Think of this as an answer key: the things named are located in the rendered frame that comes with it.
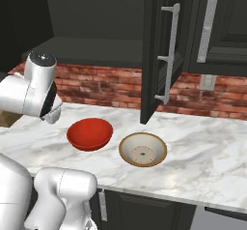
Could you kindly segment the red bowl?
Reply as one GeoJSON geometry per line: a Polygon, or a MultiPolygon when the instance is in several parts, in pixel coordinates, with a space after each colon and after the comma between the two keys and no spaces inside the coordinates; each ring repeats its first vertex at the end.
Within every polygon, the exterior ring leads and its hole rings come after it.
{"type": "Polygon", "coordinates": [[[67,131],[68,142],[80,151],[103,148],[113,135],[112,125],[100,118],[86,118],[72,124],[67,131]]]}

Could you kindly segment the grey appliance front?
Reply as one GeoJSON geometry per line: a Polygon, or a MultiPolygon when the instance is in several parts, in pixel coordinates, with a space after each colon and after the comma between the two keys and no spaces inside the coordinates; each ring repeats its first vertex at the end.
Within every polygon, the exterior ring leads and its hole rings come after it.
{"type": "Polygon", "coordinates": [[[247,230],[247,221],[213,214],[198,206],[190,230],[247,230]]]}

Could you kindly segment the plain black cabinet door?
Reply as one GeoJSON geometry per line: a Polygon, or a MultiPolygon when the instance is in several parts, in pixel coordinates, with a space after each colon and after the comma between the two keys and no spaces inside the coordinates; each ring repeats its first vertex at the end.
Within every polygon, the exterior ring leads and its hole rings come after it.
{"type": "Polygon", "coordinates": [[[47,0],[0,0],[0,72],[9,72],[22,54],[53,37],[47,0]]]}

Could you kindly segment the black base cupboard door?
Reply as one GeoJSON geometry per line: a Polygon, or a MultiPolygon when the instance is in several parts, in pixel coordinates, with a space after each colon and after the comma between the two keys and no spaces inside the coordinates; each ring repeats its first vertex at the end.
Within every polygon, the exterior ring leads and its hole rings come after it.
{"type": "Polygon", "coordinates": [[[98,193],[90,200],[98,230],[190,230],[196,206],[105,189],[107,221],[101,220],[98,193]]]}

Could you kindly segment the black panelled cabinet door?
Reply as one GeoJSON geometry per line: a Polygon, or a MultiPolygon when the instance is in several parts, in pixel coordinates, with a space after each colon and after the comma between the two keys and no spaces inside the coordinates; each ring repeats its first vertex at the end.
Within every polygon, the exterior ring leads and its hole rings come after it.
{"type": "Polygon", "coordinates": [[[247,0],[218,0],[206,61],[197,62],[206,1],[198,0],[189,71],[247,76],[247,0]]]}

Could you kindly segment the grey wall socket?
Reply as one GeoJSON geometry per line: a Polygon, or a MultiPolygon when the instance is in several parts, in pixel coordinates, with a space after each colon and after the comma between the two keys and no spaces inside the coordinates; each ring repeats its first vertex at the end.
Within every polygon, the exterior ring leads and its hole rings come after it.
{"type": "Polygon", "coordinates": [[[212,74],[202,74],[199,89],[201,91],[213,91],[216,82],[216,76],[212,74]]]}

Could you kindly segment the white bowl with brown rim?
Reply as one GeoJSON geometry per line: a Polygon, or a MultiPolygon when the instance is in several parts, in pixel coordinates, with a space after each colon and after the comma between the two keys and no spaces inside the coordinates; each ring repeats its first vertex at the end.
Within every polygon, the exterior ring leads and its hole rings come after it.
{"type": "Polygon", "coordinates": [[[157,135],[134,132],[126,136],[119,145],[124,161],[138,167],[152,167],[167,157],[167,145],[157,135]]]}

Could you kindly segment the black wall cabinet carcass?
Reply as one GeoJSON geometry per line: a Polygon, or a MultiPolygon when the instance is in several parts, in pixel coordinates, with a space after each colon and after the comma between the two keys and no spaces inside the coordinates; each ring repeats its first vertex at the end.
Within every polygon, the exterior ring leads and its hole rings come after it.
{"type": "Polygon", "coordinates": [[[142,67],[144,0],[47,2],[53,37],[32,50],[50,53],[60,64],[142,67]]]}

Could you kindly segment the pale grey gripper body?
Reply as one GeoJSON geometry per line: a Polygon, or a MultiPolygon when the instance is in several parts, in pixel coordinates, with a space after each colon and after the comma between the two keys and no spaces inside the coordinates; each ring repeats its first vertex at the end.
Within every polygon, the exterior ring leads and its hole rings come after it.
{"type": "Polygon", "coordinates": [[[53,102],[53,105],[51,107],[51,110],[47,114],[45,114],[43,117],[41,117],[41,119],[43,121],[46,121],[50,125],[55,124],[61,116],[62,104],[63,102],[61,98],[59,96],[56,96],[53,102]]]}

